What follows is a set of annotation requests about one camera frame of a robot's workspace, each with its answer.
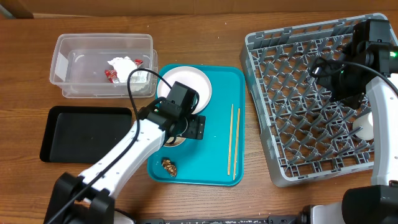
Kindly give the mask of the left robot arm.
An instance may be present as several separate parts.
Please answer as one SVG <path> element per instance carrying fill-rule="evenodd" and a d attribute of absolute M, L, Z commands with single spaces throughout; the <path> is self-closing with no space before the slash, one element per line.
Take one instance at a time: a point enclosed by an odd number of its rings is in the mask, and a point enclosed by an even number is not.
<path fill-rule="evenodd" d="M 194 89 L 175 82 L 167 97 L 136 111 L 132 128 L 107 155 L 77 177 L 66 172 L 58 178 L 44 222 L 133 223 L 115 209 L 116 198 L 142 163 L 168 140 L 203 138 L 205 117 L 194 114 L 198 102 Z"/>

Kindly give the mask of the pink bowl with rice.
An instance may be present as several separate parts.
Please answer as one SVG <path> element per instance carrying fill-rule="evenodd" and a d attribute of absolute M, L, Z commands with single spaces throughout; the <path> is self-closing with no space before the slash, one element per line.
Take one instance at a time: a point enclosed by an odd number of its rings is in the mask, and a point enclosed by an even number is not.
<path fill-rule="evenodd" d="M 181 135 L 186 131 L 186 128 L 186 119 L 166 123 L 164 145 L 176 146 L 182 138 Z"/>

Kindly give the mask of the red snack wrapper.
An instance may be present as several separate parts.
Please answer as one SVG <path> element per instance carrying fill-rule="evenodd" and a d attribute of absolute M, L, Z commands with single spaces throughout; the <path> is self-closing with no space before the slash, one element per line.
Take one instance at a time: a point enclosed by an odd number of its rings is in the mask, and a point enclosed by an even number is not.
<path fill-rule="evenodd" d="M 112 69 L 105 70 L 104 73 L 111 83 L 126 83 L 129 74 L 140 68 L 143 63 L 144 61 L 140 59 L 132 60 L 129 57 L 116 57 L 108 61 Z"/>

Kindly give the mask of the small white cup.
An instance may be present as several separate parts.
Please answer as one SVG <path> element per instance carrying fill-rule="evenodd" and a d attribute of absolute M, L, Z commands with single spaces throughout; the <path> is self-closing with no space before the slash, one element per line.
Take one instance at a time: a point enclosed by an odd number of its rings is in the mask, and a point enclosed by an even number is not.
<path fill-rule="evenodd" d="M 362 115 L 353 122 L 353 129 L 360 128 L 355 134 L 358 138 L 370 141 L 374 139 L 373 132 L 373 114 L 371 112 Z"/>

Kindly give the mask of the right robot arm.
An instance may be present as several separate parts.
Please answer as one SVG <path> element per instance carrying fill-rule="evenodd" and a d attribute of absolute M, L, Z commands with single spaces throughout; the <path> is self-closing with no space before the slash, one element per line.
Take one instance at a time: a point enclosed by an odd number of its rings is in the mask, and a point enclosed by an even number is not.
<path fill-rule="evenodd" d="M 374 124 L 371 185 L 347 190 L 339 203 L 313 206 L 310 223 L 397 223 L 397 47 L 390 28 L 387 20 L 360 22 L 342 60 L 317 57 L 310 67 L 331 101 L 357 109 L 367 96 Z"/>

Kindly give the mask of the white napkin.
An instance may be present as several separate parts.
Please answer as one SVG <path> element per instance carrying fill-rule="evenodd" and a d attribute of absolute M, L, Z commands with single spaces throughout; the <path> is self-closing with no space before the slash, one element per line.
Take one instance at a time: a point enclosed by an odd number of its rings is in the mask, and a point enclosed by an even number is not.
<path fill-rule="evenodd" d="M 112 69 L 105 70 L 106 78 L 111 83 L 127 83 L 129 74 L 138 68 L 142 68 L 144 61 L 140 59 L 132 60 L 130 57 L 115 57 L 108 61 Z M 147 87 L 150 78 L 148 72 L 137 71 L 131 76 L 131 92 L 141 91 Z"/>

